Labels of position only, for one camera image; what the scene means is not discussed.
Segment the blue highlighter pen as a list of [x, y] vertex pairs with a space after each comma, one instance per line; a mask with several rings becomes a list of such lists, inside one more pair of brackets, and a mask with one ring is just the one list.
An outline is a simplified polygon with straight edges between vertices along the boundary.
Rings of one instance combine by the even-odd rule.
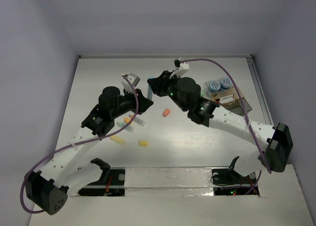
[[153, 98], [153, 91], [150, 86], [148, 86], [148, 92], [147, 92], [147, 99], [152, 100]]

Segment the orange highlighter pen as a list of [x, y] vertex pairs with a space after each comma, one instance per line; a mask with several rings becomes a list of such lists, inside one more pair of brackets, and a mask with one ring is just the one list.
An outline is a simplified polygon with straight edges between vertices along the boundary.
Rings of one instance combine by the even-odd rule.
[[145, 126], [146, 122], [142, 119], [140, 119], [139, 117], [134, 117], [133, 115], [129, 115], [129, 117], [132, 119], [133, 118], [133, 122], [137, 123], [140, 126]]

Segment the orange highlighter cap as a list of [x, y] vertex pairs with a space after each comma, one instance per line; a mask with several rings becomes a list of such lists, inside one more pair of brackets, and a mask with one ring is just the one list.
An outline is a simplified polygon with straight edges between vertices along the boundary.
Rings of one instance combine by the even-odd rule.
[[165, 109], [164, 112], [162, 113], [164, 117], [167, 117], [169, 114], [170, 114], [170, 109]]

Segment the green highlighter pen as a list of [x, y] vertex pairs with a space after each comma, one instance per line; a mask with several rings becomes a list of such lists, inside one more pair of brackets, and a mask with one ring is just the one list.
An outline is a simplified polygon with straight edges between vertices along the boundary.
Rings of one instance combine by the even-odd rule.
[[128, 125], [127, 123], [123, 123], [123, 122], [117, 122], [117, 125], [122, 129], [133, 133], [135, 131], [135, 128], [132, 127], [131, 125]]

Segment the yellow highlighter cap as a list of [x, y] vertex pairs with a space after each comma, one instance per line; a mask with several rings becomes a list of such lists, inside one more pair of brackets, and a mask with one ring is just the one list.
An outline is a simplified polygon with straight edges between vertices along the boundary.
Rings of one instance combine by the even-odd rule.
[[148, 142], [147, 141], [139, 141], [139, 146], [145, 147], [148, 146]]

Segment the yellow highlighter pen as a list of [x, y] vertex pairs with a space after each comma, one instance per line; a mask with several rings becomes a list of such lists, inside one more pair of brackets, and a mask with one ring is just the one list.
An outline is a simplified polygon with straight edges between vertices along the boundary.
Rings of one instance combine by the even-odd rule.
[[110, 139], [111, 139], [112, 141], [114, 141], [115, 143], [117, 143], [117, 144], [124, 145], [124, 144], [126, 143], [124, 139], [122, 139], [122, 138], [120, 138], [120, 137], [118, 137], [118, 136], [116, 136], [116, 135], [111, 136]]

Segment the blue patterned tape roll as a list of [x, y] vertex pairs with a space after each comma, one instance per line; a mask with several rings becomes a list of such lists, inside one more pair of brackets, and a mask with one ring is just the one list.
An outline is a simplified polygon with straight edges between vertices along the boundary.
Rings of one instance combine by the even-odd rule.
[[210, 92], [218, 92], [221, 89], [221, 84], [216, 80], [210, 81], [208, 84], [208, 89]]

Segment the blue whiteboard marker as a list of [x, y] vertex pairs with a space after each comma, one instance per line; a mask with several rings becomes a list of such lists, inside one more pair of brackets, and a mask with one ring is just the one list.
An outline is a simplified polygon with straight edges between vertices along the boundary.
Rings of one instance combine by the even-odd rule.
[[234, 98], [227, 98], [227, 99], [220, 100], [221, 105], [231, 103], [231, 102], [235, 102], [235, 99]]

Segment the black whiteboard marker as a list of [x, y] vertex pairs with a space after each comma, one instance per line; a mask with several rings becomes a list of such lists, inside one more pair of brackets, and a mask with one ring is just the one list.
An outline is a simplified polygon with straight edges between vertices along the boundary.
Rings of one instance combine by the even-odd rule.
[[234, 94], [230, 94], [224, 97], [220, 97], [219, 99], [222, 100], [222, 99], [233, 98], [233, 97], [234, 97]]

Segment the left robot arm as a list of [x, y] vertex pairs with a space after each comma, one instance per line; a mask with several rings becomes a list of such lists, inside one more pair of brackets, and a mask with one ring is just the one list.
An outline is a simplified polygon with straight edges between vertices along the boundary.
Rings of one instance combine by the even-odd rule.
[[[77, 166], [84, 155], [101, 140], [118, 134], [110, 132], [115, 118], [132, 111], [143, 114], [153, 101], [143, 96], [140, 89], [131, 88], [120, 93], [117, 87], [106, 87], [98, 98], [98, 104], [81, 123], [71, 142], [48, 154], [25, 175], [20, 189], [20, 204], [30, 214], [46, 212], [54, 215], [64, 206], [68, 197], [76, 196], [86, 185], [108, 183], [111, 167], [100, 158]], [[24, 199], [28, 198], [40, 207], [30, 210]]]

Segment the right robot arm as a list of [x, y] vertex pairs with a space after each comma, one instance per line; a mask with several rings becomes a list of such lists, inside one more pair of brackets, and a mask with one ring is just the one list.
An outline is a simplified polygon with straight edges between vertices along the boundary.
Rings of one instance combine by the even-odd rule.
[[269, 169], [284, 172], [293, 141], [289, 127], [283, 123], [277, 126], [246, 121], [216, 102], [201, 96], [201, 87], [192, 78], [178, 78], [164, 71], [159, 77], [148, 79], [153, 93], [159, 97], [168, 96], [188, 118], [198, 125], [219, 129], [237, 136], [261, 150], [241, 157], [235, 157], [227, 170], [228, 179], [239, 182], [252, 172]]

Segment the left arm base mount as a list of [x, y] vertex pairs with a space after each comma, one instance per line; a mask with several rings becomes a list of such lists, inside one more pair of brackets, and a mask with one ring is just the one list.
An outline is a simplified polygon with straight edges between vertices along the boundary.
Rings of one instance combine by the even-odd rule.
[[125, 196], [125, 168], [112, 168], [99, 158], [90, 161], [97, 165], [102, 174], [99, 180], [94, 181], [78, 191], [80, 196]]

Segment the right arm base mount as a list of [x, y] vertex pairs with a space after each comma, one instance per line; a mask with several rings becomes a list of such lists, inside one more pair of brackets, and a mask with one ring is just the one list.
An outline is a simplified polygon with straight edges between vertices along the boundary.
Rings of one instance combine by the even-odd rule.
[[235, 157], [227, 168], [213, 168], [210, 182], [215, 196], [257, 195], [257, 177], [254, 172], [242, 176], [234, 170], [239, 157]]

